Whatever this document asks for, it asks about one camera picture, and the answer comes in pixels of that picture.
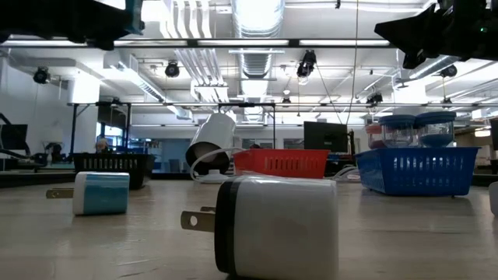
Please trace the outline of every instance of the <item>black plastic basket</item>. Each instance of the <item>black plastic basket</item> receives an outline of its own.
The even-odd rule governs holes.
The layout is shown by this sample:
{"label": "black plastic basket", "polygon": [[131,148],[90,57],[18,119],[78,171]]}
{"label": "black plastic basket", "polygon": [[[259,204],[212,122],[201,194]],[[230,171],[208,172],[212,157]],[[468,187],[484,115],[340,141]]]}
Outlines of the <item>black plastic basket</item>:
{"label": "black plastic basket", "polygon": [[153,173],[153,155],[73,154],[75,171],[122,172],[130,174],[130,189],[145,186]]}

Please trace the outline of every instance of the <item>white cylindrical object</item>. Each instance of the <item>white cylindrical object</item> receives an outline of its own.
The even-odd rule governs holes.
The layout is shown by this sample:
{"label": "white cylindrical object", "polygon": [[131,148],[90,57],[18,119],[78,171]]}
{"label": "white cylindrical object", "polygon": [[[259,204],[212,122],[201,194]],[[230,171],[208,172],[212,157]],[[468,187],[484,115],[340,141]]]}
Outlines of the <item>white cylindrical object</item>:
{"label": "white cylindrical object", "polygon": [[[212,114],[208,120],[197,130],[192,143],[185,155],[189,166],[201,156],[217,149],[226,149],[233,146],[233,133],[235,121],[221,113]],[[230,166],[230,153],[221,152],[209,156],[195,166],[199,174],[207,174],[209,170],[220,170],[225,173]]]}

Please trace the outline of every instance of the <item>person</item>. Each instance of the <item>person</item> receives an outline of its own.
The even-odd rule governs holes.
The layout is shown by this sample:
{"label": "person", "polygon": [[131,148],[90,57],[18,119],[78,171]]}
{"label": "person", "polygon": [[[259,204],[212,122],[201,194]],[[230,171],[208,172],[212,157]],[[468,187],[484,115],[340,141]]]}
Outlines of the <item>person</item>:
{"label": "person", "polygon": [[97,139],[95,143],[95,151],[96,153],[108,153],[109,152],[109,145],[107,144],[107,139],[105,138],[104,135],[99,135],[99,138]]}

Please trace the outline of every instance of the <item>wooden table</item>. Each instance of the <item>wooden table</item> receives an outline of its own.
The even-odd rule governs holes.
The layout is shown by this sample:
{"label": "wooden table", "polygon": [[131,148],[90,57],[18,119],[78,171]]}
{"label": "wooden table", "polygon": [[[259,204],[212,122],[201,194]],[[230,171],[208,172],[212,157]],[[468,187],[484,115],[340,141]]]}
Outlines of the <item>wooden table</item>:
{"label": "wooden table", "polygon": [[[213,235],[180,228],[182,210],[215,205],[217,186],[152,181],[131,193],[128,214],[92,217],[73,217],[70,200],[45,199],[50,187],[0,190],[1,279],[226,279]],[[338,189],[340,279],[498,278],[487,188],[455,199]]]}

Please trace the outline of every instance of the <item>spotlight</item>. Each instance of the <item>spotlight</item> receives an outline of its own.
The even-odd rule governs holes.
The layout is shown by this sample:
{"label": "spotlight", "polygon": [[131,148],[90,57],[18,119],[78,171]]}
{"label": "spotlight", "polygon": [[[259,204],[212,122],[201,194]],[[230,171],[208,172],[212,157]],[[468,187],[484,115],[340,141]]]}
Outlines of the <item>spotlight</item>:
{"label": "spotlight", "polygon": [[377,104],[377,103],[380,103],[382,101],[384,101],[384,100],[382,98],[382,94],[380,94],[380,93],[375,93],[366,99],[367,104]]}
{"label": "spotlight", "polygon": [[439,75],[443,78],[446,78],[446,77],[455,77],[457,74],[458,74],[457,68],[454,65],[451,65],[443,69]]}
{"label": "spotlight", "polygon": [[169,61],[166,70],[164,71],[166,77],[176,78],[180,74],[180,69],[178,68],[178,61]]}
{"label": "spotlight", "polygon": [[313,50],[306,50],[303,60],[299,63],[297,76],[300,78],[308,77],[314,70],[314,65],[317,63],[317,56]]}
{"label": "spotlight", "polygon": [[50,82],[50,73],[47,67],[38,67],[33,75],[33,81],[37,84],[46,85]]}

